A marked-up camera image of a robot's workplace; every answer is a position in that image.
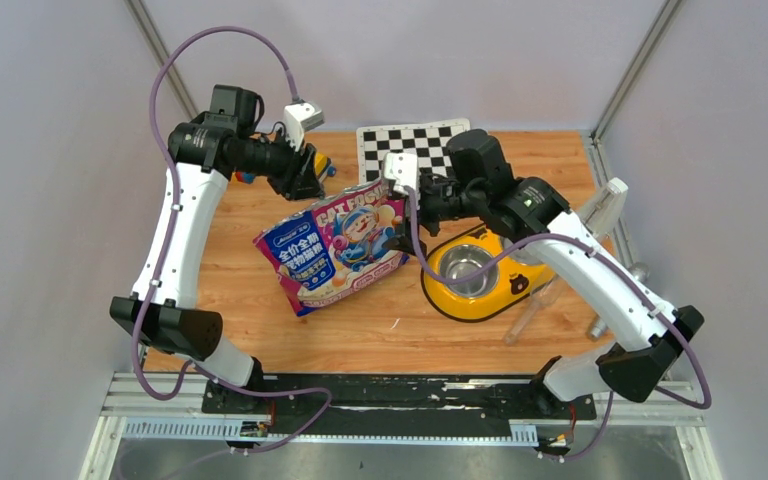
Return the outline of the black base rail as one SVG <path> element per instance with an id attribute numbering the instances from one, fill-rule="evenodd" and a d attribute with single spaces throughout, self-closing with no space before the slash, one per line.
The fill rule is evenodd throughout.
<path id="1" fill-rule="evenodd" d="M 266 399 L 241 395 L 197 374 L 156 373 L 168 401 L 150 398 L 131 374 L 113 377 L 101 413 L 136 439 L 309 443 L 524 446 L 570 445 L 601 424 L 700 427 L 702 414 L 677 401 L 685 382 L 665 382 L 643 403 L 605 393 L 542 411 L 526 375 L 268 375 Z"/>

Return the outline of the pink pet food bag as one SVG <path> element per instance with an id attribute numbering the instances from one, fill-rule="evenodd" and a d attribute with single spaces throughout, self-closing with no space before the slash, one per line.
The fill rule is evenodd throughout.
<path id="1" fill-rule="evenodd" d="M 388 242 L 403 223 L 402 200 L 380 180 L 346 188 L 263 230 L 253 245 L 272 265 L 303 317 L 376 283 L 408 255 Z"/>

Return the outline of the black white chessboard mat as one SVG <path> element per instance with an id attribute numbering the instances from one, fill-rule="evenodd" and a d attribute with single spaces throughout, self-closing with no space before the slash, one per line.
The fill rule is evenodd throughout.
<path id="1" fill-rule="evenodd" d="M 361 127 L 356 131 L 358 182 L 364 184 L 378 179 L 383 159 L 390 152 L 416 155 L 421 174 L 453 177 L 444 147 L 453 136 L 470 128 L 466 118 Z"/>

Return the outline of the toy block car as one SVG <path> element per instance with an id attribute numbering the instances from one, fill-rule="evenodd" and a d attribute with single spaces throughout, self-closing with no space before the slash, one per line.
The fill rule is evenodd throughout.
<path id="1" fill-rule="evenodd" d="M 336 175 L 337 169 L 330 157 L 323 153 L 317 153 L 314 157 L 314 170 L 320 182 Z"/>

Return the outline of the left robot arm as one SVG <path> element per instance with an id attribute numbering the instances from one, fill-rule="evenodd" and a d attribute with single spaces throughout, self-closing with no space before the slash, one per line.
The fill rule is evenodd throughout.
<path id="1" fill-rule="evenodd" d="M 250 90 L 217 85 L 210 107 L 179 124 L 161 145 L 171 158 L 164 201 L 146 264 L 131 293 L 112 299 L 111 318 L 145 345 L 192 361 L 243 413 L 258 411 L 266 386 L 259 362 L 223 332 L 222 316 L 197 308 L 201 261 L 216 209 L 237 173 L 263 176 L 282 198 L 324 195 L 316 148 L 305 134 L 322 125 L 322 109 L 293 100 L 272 137 L 257 135 L 263 99 Z"/>

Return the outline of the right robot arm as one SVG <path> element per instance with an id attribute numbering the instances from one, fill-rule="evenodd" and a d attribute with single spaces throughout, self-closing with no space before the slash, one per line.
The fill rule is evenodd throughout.
<path id="1" fill-rule="evenodd" d="M 697 377 L 700 410 L 713 402 L 691 339 L 704 318 L 693 306 L 677 307 L 637 280 L 607 251 L 569 202 L 547 181 L 517 177 L 499 140 L 482 129 L 452 137 L 445 152 L 455 178 L 446 187 L 430 185 L 417 158 L 390 152 L 381 177 L 409 211 L 390 241 L 413 255 L 424 273 L 439 283 L 446 276 L 430 265 L 420 234 L 436 234 L 443 221 L 476 217 L 506 239 L 505 256 L 525 254 L 563 279 L 607 324 L 613 343 L 574 357 L 550 359 L 532 378 L 531 403 L 544 417 L 556 417 L 570 403 L 595 393 L 616 393 L 642 403 L 660 390 L 661 379 L 680 357 Z"/>

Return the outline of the yellow double pet bowl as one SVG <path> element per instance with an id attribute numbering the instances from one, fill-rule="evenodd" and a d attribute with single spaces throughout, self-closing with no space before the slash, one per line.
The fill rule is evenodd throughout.
<path id="1" fill-rule="evenodd" d="M 568 289 L 566 282 L 544 264 L 529 264 L 525 254 L 514 252 L 482 275 L 462 279 L 483 268 L 511 242 L 485 225 L 471 227 L 428 253 L 427 261 L 444 284 L 420 274 L 422 291 L 431 306 L 443 316 L 461 323 L 480 323 L 526 300 L 550 306 Z"/>

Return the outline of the clear plastic scoop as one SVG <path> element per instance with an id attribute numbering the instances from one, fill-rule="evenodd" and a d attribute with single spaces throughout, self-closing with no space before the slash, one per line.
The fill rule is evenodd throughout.
<path id="1" fill-rule="evenodd" d="M 502 337 L 506 345 L 514 345 L 526 327 L 545 309 L 553 306 L 565 291 L 567 283 L 558 275 L 553 275 L 540 289 L 529 297 L 525 310 Z"/>

